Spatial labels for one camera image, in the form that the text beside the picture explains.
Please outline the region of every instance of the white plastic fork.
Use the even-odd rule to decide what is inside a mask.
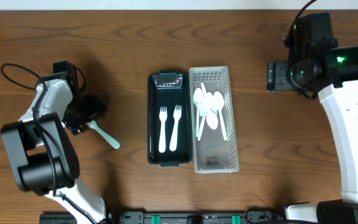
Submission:
[[[176,105],[175,110],[173,111],[173,119],[175,119],[175,124],[173,125],[171,142],[169,144],[169,150],[172,152],[177,149],[178,145],[178,124],[181,117],[181,105]]]
[[[167,113],[167,107],[162,106],[160,109],[160,121],[161,121],[161,131],[160,131],[160,142],[158,144],[158,151],[161,153],[165,152],[165,121],[167,120],[168,113]]]

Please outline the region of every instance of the green led indicator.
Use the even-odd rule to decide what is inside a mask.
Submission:
[[[336,57],[336,60],[337,60],[339,63],[342,63],[343,61],[345,61],[345,58],[344,58],[344,57]]]

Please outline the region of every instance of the white backdrop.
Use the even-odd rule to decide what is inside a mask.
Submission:
[[[0,0],[0,10],[301,9],[309,0]],[[358,0],[319,0],[309,9],[358,9]]]

